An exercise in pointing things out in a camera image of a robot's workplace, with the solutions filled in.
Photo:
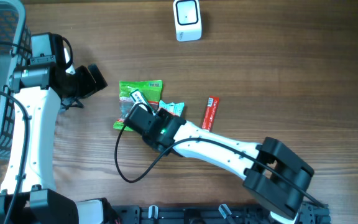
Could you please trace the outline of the green white medicine box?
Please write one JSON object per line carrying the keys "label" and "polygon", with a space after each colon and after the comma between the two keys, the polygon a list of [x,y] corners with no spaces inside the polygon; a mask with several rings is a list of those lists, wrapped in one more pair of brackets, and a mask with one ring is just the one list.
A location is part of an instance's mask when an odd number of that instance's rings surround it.
{"label": "green white medicine box", "polygon": [[140,105],[143,109],[151,109],[149,102],[139,89],[136,89],[130,93],[130,98],[135,105]]}

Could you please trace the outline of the green snack bag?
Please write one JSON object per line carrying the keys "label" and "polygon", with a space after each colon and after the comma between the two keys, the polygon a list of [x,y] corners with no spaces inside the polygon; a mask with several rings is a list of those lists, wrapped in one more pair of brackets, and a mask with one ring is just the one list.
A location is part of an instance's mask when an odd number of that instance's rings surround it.
{"label": "green snack bag", "polygon": [[127,114],[134,105],[134,100],[131,93],[139,90],[144,98],[147,100],[150,107],[157,111],[159,108],[159,101],[161,99],[163,89],[162,80],[147,80],[142,82],[119,82],[119,109],[121,111],[120,117],[114,123],[114,129],[122,129],[123,122]]}

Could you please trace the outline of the teal tissue packet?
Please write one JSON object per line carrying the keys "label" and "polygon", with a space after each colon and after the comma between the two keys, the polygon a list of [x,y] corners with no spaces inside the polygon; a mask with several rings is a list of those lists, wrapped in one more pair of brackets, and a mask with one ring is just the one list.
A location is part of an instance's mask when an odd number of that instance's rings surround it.
{"label": "teal tissue packet", "polygon": [[164,101],[160,100],[159,107],[167,110],[171,114],[181,116],[181,114],[185,108],[185,104],[184,103],[165,103]]}

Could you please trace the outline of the red sachet stick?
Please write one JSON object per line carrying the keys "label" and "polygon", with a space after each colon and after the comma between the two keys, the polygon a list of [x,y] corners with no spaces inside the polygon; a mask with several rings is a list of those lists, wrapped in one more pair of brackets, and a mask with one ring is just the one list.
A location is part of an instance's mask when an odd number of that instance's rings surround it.
{"label": "red sachet stick", "polygon": [[203,123],[201,125],[202,129],[211,131],[218,105],[219,105],[219,98],[217,96],[209,96],[204,118],[203,118]]}

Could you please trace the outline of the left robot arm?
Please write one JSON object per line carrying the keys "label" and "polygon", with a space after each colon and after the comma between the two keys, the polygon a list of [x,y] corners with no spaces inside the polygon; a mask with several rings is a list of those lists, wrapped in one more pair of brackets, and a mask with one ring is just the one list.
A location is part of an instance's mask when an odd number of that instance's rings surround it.
{"label": "left robot arm", "polygon": [[111,223],[105,198],[75,202],[59,194],[53,177],[55,122],[61,110],[106,87],[96,65],[73,67],[69,41],[50,32],[31,38],[31,57],[17,67],[5,97],[15,120],[9,168],[0,190],[0,223]]}

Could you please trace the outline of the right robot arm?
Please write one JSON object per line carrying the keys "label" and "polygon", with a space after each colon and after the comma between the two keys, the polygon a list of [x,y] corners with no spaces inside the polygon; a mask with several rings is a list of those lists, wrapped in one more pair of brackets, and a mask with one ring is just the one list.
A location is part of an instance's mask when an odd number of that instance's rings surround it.
{"label": "right robot arm", "polygon": [[314,170],[281,141],[266,137],[263,143],[235,141],[208,132],[165,109],[151,112],[135,105],[124,125],[142,136],[151,148],[200,159],[225,169],[275,221],[295,223]]}

